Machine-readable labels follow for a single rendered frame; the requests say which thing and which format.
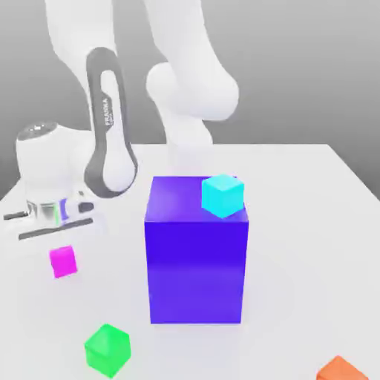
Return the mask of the small magenta cube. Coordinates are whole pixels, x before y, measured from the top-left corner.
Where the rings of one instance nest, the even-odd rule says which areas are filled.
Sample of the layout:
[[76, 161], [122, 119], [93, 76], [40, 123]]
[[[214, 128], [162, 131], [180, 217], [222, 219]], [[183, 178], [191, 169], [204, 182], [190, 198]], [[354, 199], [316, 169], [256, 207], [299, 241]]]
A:
[[54, 278], [62, 278], [77, 272], [76, 257], [72, 246], [63, 246], [49, 251]]

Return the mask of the small orange cube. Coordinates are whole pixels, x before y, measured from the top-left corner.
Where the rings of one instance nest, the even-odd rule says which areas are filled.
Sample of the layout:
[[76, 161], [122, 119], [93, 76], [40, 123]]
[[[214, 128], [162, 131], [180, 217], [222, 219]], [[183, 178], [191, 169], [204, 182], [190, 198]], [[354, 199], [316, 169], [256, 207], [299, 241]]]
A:
[[316, 380], [369, 380], [369, 378], [344, 358], [336, 356], [318, 371]]

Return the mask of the large blue box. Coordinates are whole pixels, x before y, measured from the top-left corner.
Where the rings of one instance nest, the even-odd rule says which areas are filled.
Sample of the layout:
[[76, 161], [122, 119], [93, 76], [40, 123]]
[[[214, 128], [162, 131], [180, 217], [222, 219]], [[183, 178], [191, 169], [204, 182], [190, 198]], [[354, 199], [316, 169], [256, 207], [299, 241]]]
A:
[[155, 176], [145, 213], [153, 324], [238, 324], [249, 218], [201, 206], [203, 177]]

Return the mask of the small green cube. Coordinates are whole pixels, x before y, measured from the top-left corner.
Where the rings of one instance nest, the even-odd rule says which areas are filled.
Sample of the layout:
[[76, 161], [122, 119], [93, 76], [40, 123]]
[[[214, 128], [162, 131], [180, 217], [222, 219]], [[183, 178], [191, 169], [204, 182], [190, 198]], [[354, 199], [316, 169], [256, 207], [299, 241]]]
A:
[[89, 367], [112, 379], [131, 357], [128, 333], [103, 324], [85, 343], [85, 358]]

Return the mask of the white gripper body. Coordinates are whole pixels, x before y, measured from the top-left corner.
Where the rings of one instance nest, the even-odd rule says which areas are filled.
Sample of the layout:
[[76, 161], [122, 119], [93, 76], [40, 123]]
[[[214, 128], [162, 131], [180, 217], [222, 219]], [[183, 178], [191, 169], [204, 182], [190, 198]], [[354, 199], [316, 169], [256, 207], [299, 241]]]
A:
[[35, 229], [17, 233], [20, 247], [60, 247], [98, 240], [108, 232], [108, 222], [102, 214], [81, 217], [60, 227]]

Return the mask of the small cyan cube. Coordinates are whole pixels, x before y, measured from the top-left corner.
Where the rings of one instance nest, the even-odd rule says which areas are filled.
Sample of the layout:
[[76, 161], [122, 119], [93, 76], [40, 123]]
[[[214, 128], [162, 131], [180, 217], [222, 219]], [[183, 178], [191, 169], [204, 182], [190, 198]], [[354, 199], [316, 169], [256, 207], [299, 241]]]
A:
[[244, 184], [236, 177], [220, 174], [201, 183], [201, 206], [219, 218], [226, 218], [244, 207]]

